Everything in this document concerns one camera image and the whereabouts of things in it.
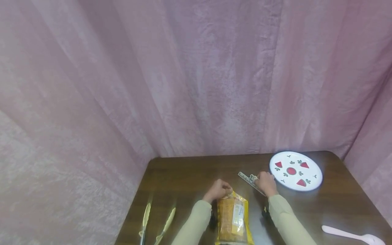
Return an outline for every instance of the ruler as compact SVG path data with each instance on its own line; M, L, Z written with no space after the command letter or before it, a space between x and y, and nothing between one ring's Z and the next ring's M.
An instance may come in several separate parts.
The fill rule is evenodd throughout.
M244 173L239 172L238 176L241 177L241 179L245 180L249 185L251 185L253 188L255 188L258 192L260 192L263 196L265 196L265 194L259 190L259 188L256 186L256 184L254 183L255 180L257 180L257 177L254 175L250 175L250 177L246 176Z

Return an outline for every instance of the plate with red watermelon design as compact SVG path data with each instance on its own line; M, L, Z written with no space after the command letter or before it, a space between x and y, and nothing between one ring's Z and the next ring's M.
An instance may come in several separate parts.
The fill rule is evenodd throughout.
M270 160L277 182L295 191L312 191L323 182L320 167L309 157L294 151L275 154Z

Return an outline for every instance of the brown table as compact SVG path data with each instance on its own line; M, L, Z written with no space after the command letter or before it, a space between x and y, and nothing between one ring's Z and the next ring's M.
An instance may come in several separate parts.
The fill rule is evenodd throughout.
M317 244L359 244L361 241L325 234L321 225L329 225L355 234L373 234L392 244L392 228L369 200L343 162L327 151L304 152L321 168L324 181L310 192L296 192L278 184L279 193L291 204L300 222ZM250 230L257 245L285 244L271 220L261 215L265 198L237 176L268 171L273 154L155 158L150 161L135 195L116 244L138 245L138 232L146 203L153 194L145 245L153 245L175 204L177 212L161 245L170 244L188 218L194 203L200 200L215 179L229 182L234 191L249 200ZM214 244L216 229L209 226L199 244Z

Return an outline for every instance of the pink fabric backdrop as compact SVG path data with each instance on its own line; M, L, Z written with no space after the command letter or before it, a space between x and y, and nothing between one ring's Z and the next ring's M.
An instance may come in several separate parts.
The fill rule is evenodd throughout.
M283 149L347 154L392 224L391 10L2 1L0 244L113 244L151 158Z

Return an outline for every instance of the light green sleeve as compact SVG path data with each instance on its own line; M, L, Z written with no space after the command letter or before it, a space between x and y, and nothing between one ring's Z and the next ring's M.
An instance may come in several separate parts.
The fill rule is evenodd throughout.
M269 198L269 212L287 245L316 245L312 237L294 215L289 203L281 195Z
M197 245L211 218L211 204L198 201L192 209L191 215L182 226L172 245Z

